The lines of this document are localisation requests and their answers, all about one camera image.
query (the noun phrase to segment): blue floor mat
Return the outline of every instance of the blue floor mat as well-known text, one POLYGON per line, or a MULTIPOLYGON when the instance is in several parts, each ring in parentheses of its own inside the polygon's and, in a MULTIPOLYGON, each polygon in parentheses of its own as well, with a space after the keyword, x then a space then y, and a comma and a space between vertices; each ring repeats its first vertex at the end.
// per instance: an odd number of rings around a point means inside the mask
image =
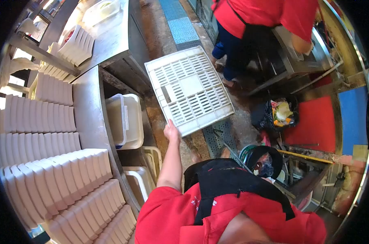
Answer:
POLYGON ((187 17, 187 13, 183 9, 182 4, 177 0, 160 0, 160 4, 162 5, 167 21, 187 17))
POLYGON ((197 32, 195 31, 189 17, 169 20, 168 26, 170 27, 175 44, 199 40, 197 32))

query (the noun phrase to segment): dish rack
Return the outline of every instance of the dish rack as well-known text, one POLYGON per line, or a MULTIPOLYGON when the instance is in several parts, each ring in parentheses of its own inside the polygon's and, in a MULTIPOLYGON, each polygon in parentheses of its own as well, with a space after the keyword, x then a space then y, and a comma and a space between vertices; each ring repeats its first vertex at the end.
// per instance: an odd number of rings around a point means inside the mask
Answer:
POLYGON ((182 136, 233 114, 220 77, 201 46, 145 63, 163 114, 182 136))

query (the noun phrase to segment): white plastic bin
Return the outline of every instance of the white plastic bin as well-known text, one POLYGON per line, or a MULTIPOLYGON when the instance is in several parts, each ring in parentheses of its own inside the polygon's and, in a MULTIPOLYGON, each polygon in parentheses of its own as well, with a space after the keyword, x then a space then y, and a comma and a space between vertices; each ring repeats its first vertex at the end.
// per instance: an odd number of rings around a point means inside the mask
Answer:
POLYGON ((153 176, 156 181, 159 177, 160 169, 162 169, 163 160, 162 153, 155 146, 143 146, 145 155, 147 156, 147 160, 150 168, 153 170, 153 176))
POLYGON ((152 176, 146 167, 123 167, 129 185, 132 188, 140 206, 148 199, 149 194, 156 188, 152 176))
POLYGON ((92 27, 120 10, 121 4, 119 0, 102 0, 87 9, 82 21, 86 26, 92 27))
POLYGON ((166 118, 182 136, 235 112, 220 77, 201 46, 145 63, 166 118))
POLYGON ((129 129, 128 107, 123 102, 122 94, 116 94, 106 99, 107 115, 115 146, 126 143, 126 131, 129 129))
POLYGON ((116 149, 141 147, 144 142, 144 129, 138 96, 116 94, 106 99, 106 108, 116 149))

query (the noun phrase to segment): black apron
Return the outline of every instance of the black apron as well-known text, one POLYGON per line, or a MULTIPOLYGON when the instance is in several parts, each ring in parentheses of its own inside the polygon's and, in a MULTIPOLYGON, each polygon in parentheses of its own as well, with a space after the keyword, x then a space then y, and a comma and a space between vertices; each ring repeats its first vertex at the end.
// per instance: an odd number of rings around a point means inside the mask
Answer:
POLYGON ((266 73, 270 69, 269 60, 273 60, 278 55, 275 52, 275 44, 272 40, 275 38, 272 29, 265 25, 252 25, 246 23, 243 18, 233 9, 229 0, 226 0, 236 16, 244 23, 243 37, 239 45, 236 45, 231 50, 231 55, 227 56, 226 66, 233 67, 239 72, 244 72, 248 63, 253 60, 262 68, 262 72, 266 73))
POLYGON ((294 218, 288 198, 273 184, 239 168, 233 159, 211 159, 190 166, 184 173, 184 188, 187 191, 199 182, 201 201, 194 225, 202 225, 202 219, 210 216, 214 198, 241 192, 255 193, 282 205, 286 221, 294 218))

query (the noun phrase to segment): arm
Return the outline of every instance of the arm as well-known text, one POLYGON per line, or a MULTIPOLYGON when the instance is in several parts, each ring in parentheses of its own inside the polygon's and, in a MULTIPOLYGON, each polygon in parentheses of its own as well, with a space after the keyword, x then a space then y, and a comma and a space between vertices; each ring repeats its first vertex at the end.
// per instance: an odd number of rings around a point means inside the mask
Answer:
POLYGON ((156 187, 169 186, 182 192, 182 161, 179 150, 181 137, 172 120, 168 120, 164 135, 169 141, 168 149, 156 187))
POLYGON ((291 44, 294 49, 299 53, 307 53, 312 50, 312 43, 303 40, 296 34, 291 34, 291 44))

